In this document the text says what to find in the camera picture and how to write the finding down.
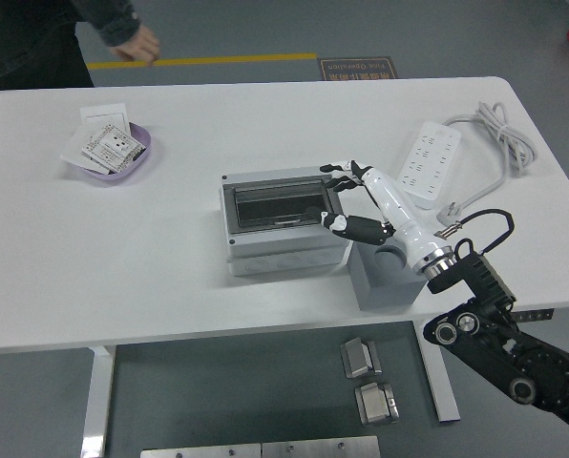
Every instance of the white paper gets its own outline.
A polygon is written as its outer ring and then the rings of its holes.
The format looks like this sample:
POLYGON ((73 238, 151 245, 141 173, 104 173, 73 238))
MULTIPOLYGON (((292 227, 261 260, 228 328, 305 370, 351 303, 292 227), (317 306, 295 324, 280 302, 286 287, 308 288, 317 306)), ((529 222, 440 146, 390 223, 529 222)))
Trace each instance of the white paper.
POLYGON ((114 125, 127 135, 130 134, 130 121, 125 103, 83 107, 81 108, 81 121, 92 135, 108 124, 114 125))
POLYGON ((66 162, 70 162, 72 165, 76 165, 77 167, 82 167, 87 170, 107 175, 109 173, 109 169, 103 167, 94 160, 89 159, 81 151, 91 136, 92 135, 87 131, 87 129, 85 129, 85 126, 78 126, 76 132, 64 147, 64 152, 60 157, 66 162))

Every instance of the cylindrical joint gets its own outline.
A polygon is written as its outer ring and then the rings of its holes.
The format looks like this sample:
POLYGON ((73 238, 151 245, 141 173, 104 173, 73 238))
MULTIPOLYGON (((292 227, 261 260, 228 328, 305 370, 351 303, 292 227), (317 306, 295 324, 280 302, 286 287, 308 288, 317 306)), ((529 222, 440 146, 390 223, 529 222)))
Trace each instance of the cylindrical joint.
POLYGON ((456 341, 456 328, 450 323, 440 323, 435 328, 435 338, 442 345, 450 345, 456 341))
POLYGON ((427 280, 432 280, 452 267, 455 262, 454 251, 451 246, 444 246, 443 248, 437 248, 417 262, 413 270, 416 273, 423 272, 427 280))
POLYGON ((531 404, 537 396, 535 384, 528 379, 513 379, 510 383, 510 397, 519 404, 531 404))
POLYGON ((462 313, 456 319, 456 324, 468 334, 475 334, 479 329, 479 320, 473 313, 462 313))

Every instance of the power cord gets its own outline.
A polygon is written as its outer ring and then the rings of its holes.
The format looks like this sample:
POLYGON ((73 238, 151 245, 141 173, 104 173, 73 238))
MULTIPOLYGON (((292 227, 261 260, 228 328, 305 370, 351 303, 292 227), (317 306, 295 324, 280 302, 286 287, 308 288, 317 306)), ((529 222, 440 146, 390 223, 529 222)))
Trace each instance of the power cord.
POLYGON ((531 139, 517 131, 508 124, 507 111, 501 102, 496 102, 493 108, 486 103, 480 102, 475 114, 454 116, 443 124, 450 126, 456 122, 475 122, 484 124, 490 135, 496 140, 503 153, 503 165, 501 177, 487 188, 474 194, 462 203, 452 202, 443 208, 437 215, 437 219, 445 226, 455 224, 463 210, 475 201, 489 195, 498 188, 508 175, 509 166, 517 169, 517 175, 521 176, 524 168, 537 158, 537 149, 531 139))

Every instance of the white power strip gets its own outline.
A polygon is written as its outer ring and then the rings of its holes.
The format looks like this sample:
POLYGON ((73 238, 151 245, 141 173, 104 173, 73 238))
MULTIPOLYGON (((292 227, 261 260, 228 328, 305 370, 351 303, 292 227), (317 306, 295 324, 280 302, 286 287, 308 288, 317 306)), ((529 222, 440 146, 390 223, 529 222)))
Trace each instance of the white power strip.
POLYGON ((460 137, 460 132, 443 124, 422 125, 397 178, 418 207, 430 210, 435 205, 460 137))

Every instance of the gray plastic box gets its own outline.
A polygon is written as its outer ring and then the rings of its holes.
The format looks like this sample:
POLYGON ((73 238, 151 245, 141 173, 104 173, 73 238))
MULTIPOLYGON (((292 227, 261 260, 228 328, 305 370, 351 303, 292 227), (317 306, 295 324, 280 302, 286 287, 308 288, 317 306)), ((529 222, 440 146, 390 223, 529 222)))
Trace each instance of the gray plastic box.
POLYGON ((227 175, 221 210, 227 264, 234 276, 337 264, 348 240, 306 214, 308 206, 342 213, 318 167, 227 175))

